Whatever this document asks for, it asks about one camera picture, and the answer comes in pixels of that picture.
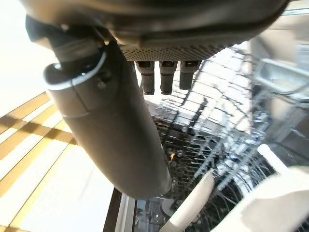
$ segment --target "gray cylinder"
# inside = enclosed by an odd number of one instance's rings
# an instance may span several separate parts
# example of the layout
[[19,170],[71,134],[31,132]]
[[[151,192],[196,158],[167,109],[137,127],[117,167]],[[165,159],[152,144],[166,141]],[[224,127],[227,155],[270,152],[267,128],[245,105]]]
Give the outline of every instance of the gray cylinder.
[[134,199],[169,190],[168,163],[157,129],[134,67],[116,43],[105,47],[97,67],[86,74],[68,80],[50,65],[44,77],[78,143],[117,189]]

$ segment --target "screw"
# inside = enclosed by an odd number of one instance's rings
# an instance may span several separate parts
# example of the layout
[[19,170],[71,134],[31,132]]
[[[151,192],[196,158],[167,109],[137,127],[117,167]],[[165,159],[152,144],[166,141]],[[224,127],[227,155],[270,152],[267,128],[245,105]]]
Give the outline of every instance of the screw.
[[99,89],[103,90],[106,87],[106,83],[102,80],[99,80],[97,86],[98,86]]

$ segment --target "wire rack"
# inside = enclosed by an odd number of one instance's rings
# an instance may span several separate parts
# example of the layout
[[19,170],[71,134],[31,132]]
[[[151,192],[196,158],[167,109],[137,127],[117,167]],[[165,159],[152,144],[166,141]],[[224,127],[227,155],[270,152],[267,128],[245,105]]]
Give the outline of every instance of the wire rack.
[[[284,139],[279,134],[292,132],[298,140],[308,141],[309,136],[298,128],[308,117],[304,100],[308,85],[284,92],[256,85],[253,79],[260,60],[246,46],[227,48],[202,61],[190,90],[179,90],[176,71],[173,93],[153,106],[172,176],[172,188],[163,198],[174,199],[171,207],[176,210],[208,170],[215,176],[215,190],[188,231],[213,229],[246,194],[276,172],[257,151],[261,144],[276,144],[289,154],[290,163],[304,164],[295,161],[297,151],[291,155],[281,145]],[[276,99],[288,105],[280,115],[270,107]],[[309,231],[309,223],[298,231]]]

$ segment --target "dishwasher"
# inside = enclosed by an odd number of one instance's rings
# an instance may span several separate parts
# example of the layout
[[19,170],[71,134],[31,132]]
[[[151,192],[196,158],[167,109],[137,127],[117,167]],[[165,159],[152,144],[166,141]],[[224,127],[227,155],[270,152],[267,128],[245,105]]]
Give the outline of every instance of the dishwasher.
[[[146,201],[123,194],[116,231],[161,231],[209,171],[213,190],[183,231],[210,232],[268,176],[308,166],[308,78],[307,71],[253,56],[248,42],[202,61],[189,90],[179,89],[178,67],[171,95],[145,96],[171,189]],[[309,231],[309,220],[296,231]]]

